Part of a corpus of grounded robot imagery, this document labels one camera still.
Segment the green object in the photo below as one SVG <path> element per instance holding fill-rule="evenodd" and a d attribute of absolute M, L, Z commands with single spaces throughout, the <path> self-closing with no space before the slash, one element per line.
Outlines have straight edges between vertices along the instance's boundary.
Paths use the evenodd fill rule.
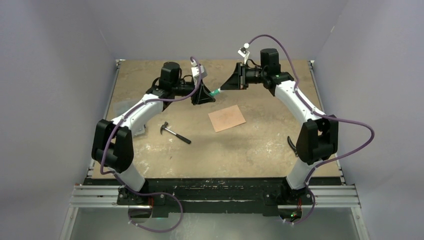
<path fill-rule="evenodd" d="M 216 89 L 215 91 L 211 91 L 210 93 L 209 93 L 209 95 L 211 95 L 212 97 L 213 96 L 215 96 L 215 95 L 218 95 L 218 94 L 220 94 L 220 89 L 218 88 L 218 89 Z"/>

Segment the gray wall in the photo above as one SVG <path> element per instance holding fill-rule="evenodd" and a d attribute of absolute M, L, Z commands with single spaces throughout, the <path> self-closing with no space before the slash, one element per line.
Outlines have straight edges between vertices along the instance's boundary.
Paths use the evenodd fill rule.
<path fill-rule="evenodd" d="M 82 0 L 0 1 L 0 239 L 58 239 L 115 61 Z"/>
<path fill-rule="evenodd" d="M 117 59 L 237 59 L 259 34 L 314 59 L 348 0 L 87 0 Z M 258 40 L 252 50 L 277 47 Z"/>
<path fill-rule="evenodd" d="M 423 13 L 421 0 L 349 0 L 314 63 L 327 113 L 376 132 L 340 161 L 372 239 L 424 236 Z M 368 136 L 341 124 L 339 153 Z"/>

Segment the hammer head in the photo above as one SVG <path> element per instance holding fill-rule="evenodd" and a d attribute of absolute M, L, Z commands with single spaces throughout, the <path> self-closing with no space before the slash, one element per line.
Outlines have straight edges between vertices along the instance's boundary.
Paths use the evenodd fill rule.
<path fill-rule="evenodd" d="M 162 130 L 168 127 L 168 122 L 166 121 L 162 126 L 160 126 L 160 135 L 162 135 Z"/>

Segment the black hammer handle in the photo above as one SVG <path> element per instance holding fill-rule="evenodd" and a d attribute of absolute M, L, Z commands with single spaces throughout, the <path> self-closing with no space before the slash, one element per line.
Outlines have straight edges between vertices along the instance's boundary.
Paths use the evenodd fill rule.
<path fill-rule="evenodd" d="M 183 140 L 184 142 L 186 142 L 187 144 L 191 144 L 192 141 L 188 140 L 187 138 L 181 136 L 180 134 L 175 134 L 175 136 L 181 140 Z"/>

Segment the wooden table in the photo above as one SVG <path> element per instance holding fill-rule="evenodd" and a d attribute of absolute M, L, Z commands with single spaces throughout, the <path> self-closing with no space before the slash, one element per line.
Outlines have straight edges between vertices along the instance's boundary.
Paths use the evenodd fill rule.
<path fill-rule="evenodd" d="M 107 119 L 116 116 L 123 101 L 138 101 L 159 77 L 165 61 L 126 60 L 121 64 Z M 239 60 L 201 60 L 208 76 L 205 85 L 219 88 L 233 73 Z M 191 74 L 190 61 L 178 61 L 183 75 Z M 308 62 L 295 60 L 300 78 L 299 87 L 317 107 L 320 106 Z M 286 60 L 281 69 L 292 71 Z M 146 124 L 144 135 L 133 139 L 137 170 L 146 178 L 227 178 L 227 177 L 283 177 L 296 161 L 287 144 L 287 136 L 296 143 L 301 125 L 287 107 L 273 97 L 261 84 L 251 84 L 247 90 L 225 91 L 215 103 L 191 104 L 190 99 L 172 103 L 164 112 Z M 215 132 L 208 113 L 238 105 L 246 123 Z M 161 125 L 190 139 L 177 139 L 168 132 L 160 134 Z M 102 176 L 97 162 L 93 178 Z M 335 162 L 320 167 L 314 176 L 340 176 Z"/>

